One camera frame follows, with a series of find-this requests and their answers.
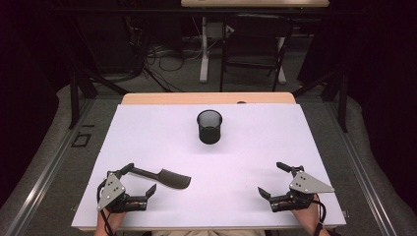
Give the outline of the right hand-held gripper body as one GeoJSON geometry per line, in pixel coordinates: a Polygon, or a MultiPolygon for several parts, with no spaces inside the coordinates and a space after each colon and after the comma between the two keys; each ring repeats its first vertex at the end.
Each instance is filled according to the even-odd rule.
{"type": "Polygon", "coordinates": [[[334,192],[334,187],[306,173],[303,166],[296,169],[289,191],[283,196],[270,196],[268,202],[273,212],[307,208],[313,202],[315,194],[334,192]]]}

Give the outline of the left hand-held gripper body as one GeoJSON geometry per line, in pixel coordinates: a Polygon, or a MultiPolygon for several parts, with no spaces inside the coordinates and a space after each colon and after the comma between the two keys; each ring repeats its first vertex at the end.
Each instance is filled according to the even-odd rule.
{"type": "Polygon", "coordinates": [[[121,182],[120,171],[109,172],[107,178],[97,188],[97,211],[107,209],[110,213],[144,211],[148,207],[148,197],[132,197],[126,193],[121,182]]]}

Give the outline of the dark brown comb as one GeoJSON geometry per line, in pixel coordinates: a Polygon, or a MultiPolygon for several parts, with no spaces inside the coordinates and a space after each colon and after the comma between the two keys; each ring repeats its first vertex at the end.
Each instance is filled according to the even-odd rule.
{"type": "Polygon", "coordinates": [[[174,189],[186,189],[191,183],[191,177],[181,175],[166,169],[161,169],[159,172],[153,173],[144,169],[133,167],[131,172],[153,179],[167,187],[174,189]]]}

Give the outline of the black mesh pen cup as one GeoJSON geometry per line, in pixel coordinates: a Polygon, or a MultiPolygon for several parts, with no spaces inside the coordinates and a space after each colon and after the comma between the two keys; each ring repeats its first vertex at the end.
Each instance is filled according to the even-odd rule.
{"type": "Polygon", "coordinates": [[[204,110],[198,115],[197,123],[201,142],[214,145],[220,140],[222,116],[219,112],[212,109],[204,110]]]}

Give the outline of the person's left hand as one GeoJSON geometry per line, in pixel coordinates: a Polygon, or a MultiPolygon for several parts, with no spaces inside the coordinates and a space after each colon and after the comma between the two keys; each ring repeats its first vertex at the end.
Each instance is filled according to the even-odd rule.
{"type": "Polygon", "coordinates": [[[124,218],[129,214],[129,212],[111,213],[107,208],[104,208],[97,213],[97,226],[108,225],[110,227],[119,228],[122,225],[124,218]]]}

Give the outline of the person's right hand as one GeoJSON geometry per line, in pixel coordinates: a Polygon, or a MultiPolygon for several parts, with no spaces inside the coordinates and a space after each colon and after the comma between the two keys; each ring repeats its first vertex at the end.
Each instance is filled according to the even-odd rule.
{"type": "Polygon", "coordinates": [[[293,209],[291,213],[306,231],[316,230],[320,219],[319,207],[316,203],[310,203],[307,208],[293,209]]]}

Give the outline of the person's beige pants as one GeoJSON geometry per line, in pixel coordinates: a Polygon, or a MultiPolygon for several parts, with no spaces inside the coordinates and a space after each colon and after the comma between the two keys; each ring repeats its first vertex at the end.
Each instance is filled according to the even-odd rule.
{"type": "Polygon", "coordinates": [[[266,236],[265,230],[176,230],[153,231],[151,236],[266,236]]]}

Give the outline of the black metal stand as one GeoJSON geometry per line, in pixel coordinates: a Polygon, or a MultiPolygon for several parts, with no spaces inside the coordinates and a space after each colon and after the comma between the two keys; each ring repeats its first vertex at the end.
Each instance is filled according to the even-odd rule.
{"type": "Polygon", "coordinates": [[[326,84],[321,93],[322,101],[333,101],[338,94],[337,123],[341,130],[344,133],[347,133],[346,108],[349,82],[348,75],[348,70],[339,69],[330,71],[319,79],[296,89],[292,94],[294,97],[298,97],[320,84],[326,84]]]}
{"type": "Polygon", "coordinates": [[[72,70],[70,79],[71,123],[69,128],[73,129],[81,119],[79,91],[87,99],[95,99],[98,91],[93,85],[94,82],[98,82],[121,95],[127,94],[128,91],[105,79],[97,70],[87,65],[83,57],[78,53],[78,40],[74,36],[66,36],[65,39],[66,55],[72,70]]]}

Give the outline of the black curtain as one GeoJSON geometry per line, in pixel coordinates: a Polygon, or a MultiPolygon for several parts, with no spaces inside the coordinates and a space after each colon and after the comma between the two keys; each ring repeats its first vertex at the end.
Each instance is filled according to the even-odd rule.
{"type": "Polygon", "coordinates": [[[417,211],[417,0],[329,0],[334,11],[368,15],[323,20],[298,75],[309,84],[364,47],[349,73],[348,95],[362,107],[372,153],[399,196],[417,211]]]}
{"type": "Polygon", "coordinates": [[[17,187],[68,83],[41,0],[0,0],[0,207],[17,187]]]}

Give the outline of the black folding chair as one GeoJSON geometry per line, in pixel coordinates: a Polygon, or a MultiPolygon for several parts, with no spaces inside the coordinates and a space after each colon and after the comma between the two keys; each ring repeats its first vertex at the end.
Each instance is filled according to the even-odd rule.
{"type": "Polygon", "coordinates": [[[236,14],[222,24],[219,90],[223,91],[228,67],[268,70],[274,73],[272,90],[279,84],[286,44],[293,22],[264,14],[236,14]]]}

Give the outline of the black horizontal bar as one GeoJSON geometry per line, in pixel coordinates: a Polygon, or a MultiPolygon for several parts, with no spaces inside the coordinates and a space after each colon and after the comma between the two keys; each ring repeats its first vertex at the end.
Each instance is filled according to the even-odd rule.
{"type": "Polygon", "coordinates": [[[168,16],[228,16],[239,13],[272,14],[300,18],[355,18],[365,15],[365,11],[338,11],[331,9],[290,10],[283,8],[181,8],[181,9],[95,9],[95,8],[50,8],[55,14],[109,14],[139,15],[141,17],[159,15],[168,16]]]}

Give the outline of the white-legged desk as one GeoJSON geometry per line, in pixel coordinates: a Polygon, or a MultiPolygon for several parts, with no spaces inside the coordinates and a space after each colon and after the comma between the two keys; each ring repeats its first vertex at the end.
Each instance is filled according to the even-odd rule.
{"type": "MultiPolygon", "coordinates": [[[[328,0],[181,0],[182,7],[204,8],[204,7],[249,7],[249,8],[324,8],[329,4],[328,0]]],[[[200,82],[206,83],[209,78],[209,47],[207,18],[202,17],[201,40],[202,40],[202,63],[200,71],[200,82]]]]}

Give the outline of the grey metal rail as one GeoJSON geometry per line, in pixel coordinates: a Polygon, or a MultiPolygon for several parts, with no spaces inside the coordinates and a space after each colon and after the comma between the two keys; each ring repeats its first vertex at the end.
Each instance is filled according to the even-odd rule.
{"type": "Polygon", "coordinates": [[[337,111],[331,102],[325,102],[325,108],[330,116],[335,130],[341,137],[344,146],[348,152],[348,161],[351,169],[355,174],[355,178],[361,188],[369,209],[379,226],[382,236],[397,236],[397,233],[387,215],[387,211],[383,206],[380,196],[376,192],[371,179],[360,159],[360,156],[353,145],[349,135],[345,133],[338,123],[337,111]]]}
{"type": "Polygon", "coordinates": [[[0,236],[90,236],[72,222],[100,145],[95,108],[95,101],[86,101],[72,129],[67,108],[58,110],[17,190],[0,209],[0,236]]]}

